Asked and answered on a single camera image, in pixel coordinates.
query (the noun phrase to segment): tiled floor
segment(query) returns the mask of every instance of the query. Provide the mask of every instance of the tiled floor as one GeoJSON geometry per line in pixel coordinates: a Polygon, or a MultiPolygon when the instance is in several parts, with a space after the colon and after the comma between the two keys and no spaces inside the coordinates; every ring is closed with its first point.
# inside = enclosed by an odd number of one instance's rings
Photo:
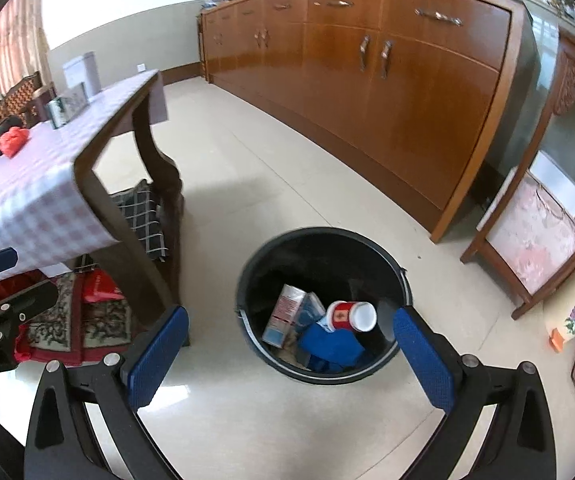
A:
{"type": "MultiPolygon", "coordinates": [[[[193,79],[166,87],[170,121],[154,127],[184,181],[183,303],[192,346],[183,349],[153,403],[140,412],[186,480],[391,480],[401,476],[440,421],[402,354],[346,386],[281,376],[246,346],[234,291],[246,259],[269,238],[333,225],[372,238],[408,269],[415,306],[461,352],[490,365],[534,362],[548,396],[561,480],[575,474],[575,344],[547,345],[542,312],[511,320],[511,301],[476,263],[458,257],[480,210],[433,245],[402,209],[305,137],[225,91],[193,79]]],[[[130,136],[115,138],[98,167],[109,191],[146,176],[130,136]]],[[[0,374],[0,421],[24,440],[42,365],[0,374]]],[[[492,410],[457,466],[476,456],[492,410]]],[[[92,418],[119,476],[129,477],[98,410],[92,418]]]]}

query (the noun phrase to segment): carved wood panel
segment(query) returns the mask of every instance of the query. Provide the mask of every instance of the carved wood panel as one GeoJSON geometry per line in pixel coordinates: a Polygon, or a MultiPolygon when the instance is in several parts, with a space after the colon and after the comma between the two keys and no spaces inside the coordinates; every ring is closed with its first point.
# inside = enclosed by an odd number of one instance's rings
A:
{"type": "Polygon", "coordinates": [[[567,112],[575,99],[575,60],[567,57],[564,70],[563,84],[554,105],[555,115],[567,112]]]}

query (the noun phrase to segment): checkered tablecloth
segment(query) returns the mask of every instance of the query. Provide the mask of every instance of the checkered tablecloth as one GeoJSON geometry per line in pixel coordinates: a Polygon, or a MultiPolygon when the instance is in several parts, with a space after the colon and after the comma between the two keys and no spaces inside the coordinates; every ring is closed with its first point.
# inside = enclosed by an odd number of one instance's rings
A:
{"type": "MultiPolygon", "coordinates": [[[[17,265],[0,280],[64,262],[116,243],[74,182],[77,155],[155,71],[104,89],[71,123],[53,130],[40,123],[12,159],[0,156],[0,249],[13,247],[17,265]]],[[[167,120],[161,75],[151,91],[150,120],[167,120]]],[[[132,130],[127,116],[117,133],[132,130]]]]}

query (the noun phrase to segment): curtain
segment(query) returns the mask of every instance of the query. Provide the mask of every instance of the curtain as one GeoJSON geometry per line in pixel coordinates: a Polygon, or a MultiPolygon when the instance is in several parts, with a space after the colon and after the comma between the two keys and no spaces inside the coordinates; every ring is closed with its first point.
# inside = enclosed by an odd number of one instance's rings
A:
{"type": "Polygon", "coordinates": [[[10,0],[0,12],[0,93],[36,71],[52,81],[41,0],[10,0]]]}

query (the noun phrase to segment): baseboard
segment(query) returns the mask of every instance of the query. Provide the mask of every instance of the baseboard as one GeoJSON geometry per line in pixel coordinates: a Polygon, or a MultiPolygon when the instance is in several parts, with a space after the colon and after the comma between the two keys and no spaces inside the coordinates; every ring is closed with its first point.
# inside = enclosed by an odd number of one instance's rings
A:
{"type": "Polygon", "coordinates": [[[166,70],[161,70],[161,76],[164,79],[164,85],[178,83],[185,79],[191,79],[199,76],[201,73],[201,63],[189,63],[187,65],[174,66],[166,70]]]}

